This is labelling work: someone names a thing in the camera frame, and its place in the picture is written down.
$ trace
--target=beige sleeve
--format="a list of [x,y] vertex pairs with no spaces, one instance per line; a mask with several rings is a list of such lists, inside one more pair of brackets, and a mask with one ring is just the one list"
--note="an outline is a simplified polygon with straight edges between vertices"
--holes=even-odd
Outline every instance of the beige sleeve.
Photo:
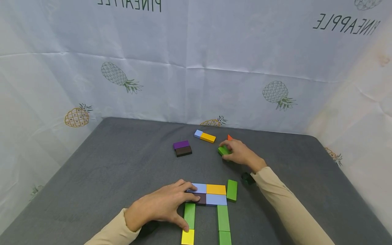
[[84,245],[129,245],[139,235],[140,229],[132,232],[125,224],[124,212],[121,212],[100,232]]
[[297,245],[334,244],[323,228],[270,167],[252,174],[260,191],[278,213],[287,232]]

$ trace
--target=pineapple text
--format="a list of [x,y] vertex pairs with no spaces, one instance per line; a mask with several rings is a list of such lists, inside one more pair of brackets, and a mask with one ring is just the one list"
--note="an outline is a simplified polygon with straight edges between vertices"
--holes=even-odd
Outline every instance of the pineapple text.
[[381,21],[371,19],[359,20],[351,16],[343,18],[341,15],[332,15],[330,18],[329,16],[326,18],[326,14],[320,14],[320,19],[317,22],[318,24],[313,29],[325,30],[329,26],[328,29],[332,28],[331,31],[336,30],[349,34],[371,35]]
[[98,5],[132,8],[136,10],[147,10],[162,12],[161,0],[99,0]]

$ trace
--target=yellow block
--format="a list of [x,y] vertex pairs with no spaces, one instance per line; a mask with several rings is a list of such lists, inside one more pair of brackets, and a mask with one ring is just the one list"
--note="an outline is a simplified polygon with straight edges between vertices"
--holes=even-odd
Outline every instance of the yellow block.
[[205,140],[205,141],[210,142],[210,143],[214,143],[216,137],[212,136],[212,135],[209,135],[209,134],[206,134],[206,133],[202,133],[201,136],[200,136],[200,139]]
[[207,194],[226,195],[226,187],[224,185],[207,184]]
[[182,245],[194,245],[194,239],[195,239],[195,230],[189,229],[189,232],[185,232],[184,230],[182,230],[182,238],[181,238]]

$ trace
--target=block structure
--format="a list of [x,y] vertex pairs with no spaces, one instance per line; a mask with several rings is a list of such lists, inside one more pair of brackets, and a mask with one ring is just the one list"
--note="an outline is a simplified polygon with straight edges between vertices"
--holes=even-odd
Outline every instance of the block structure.
[[183,148],[183,147],[187,147],[187,146],[190,146],[189,141],[187,141],[187,140],[176,142],[173,144],[174,149]]
[[194,245],[195,230],[189,229],[189,232],[182,231],[181,245]]
[[226,195],[226,186],[207,184],[207,194]]
[[189,229],[195,229],[195,211],[196,204],[194,203],[185,203],[184,209],[184,219],[189,225]]
[[188,189],[187,192],[191,193],[204,193],[207,194],[207,184],[198,184],[198,183],[192,183],[194,186],[196,186],[197,191],[193,191],[191,189]]
[[181,147],[175,149],[175,152],[177,157],[186,156],[192,154],[192,148],[191,146]]
[[199,201],[189,201],[191,203],[195,203],[197,205],[207,205],[207,194],[204,193],[193,193],[195,196],[199,196],[200,200]]
[[227,206],[227,199],[225,195],[207,194],[205,198],[206,198],[207,206],[216,206],[216,205]]
[[219,232],[219,245],[231,245],[230,232],[227,231]]
[[218,228],[219,231],[230,231],[229,211],[227,206],[218,205]]
[[193,136],[195,136],[196,138],[200,138],[202,134],[203,134],[203,131],[196,130],[196,132],[193,134]]
[[237,188],[238,182],[234,180],[227,181],[227,194],[226,198],[229,201],[236,202],[237,201]]
[[216,137],[210,134],[202,133],[200,139],[213,144],[215,142]]

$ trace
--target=orange block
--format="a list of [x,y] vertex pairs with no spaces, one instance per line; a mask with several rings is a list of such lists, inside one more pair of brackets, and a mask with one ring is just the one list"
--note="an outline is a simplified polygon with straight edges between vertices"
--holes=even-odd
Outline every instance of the orange block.
[[226,186],[207,184],[207,194],[226,195]]

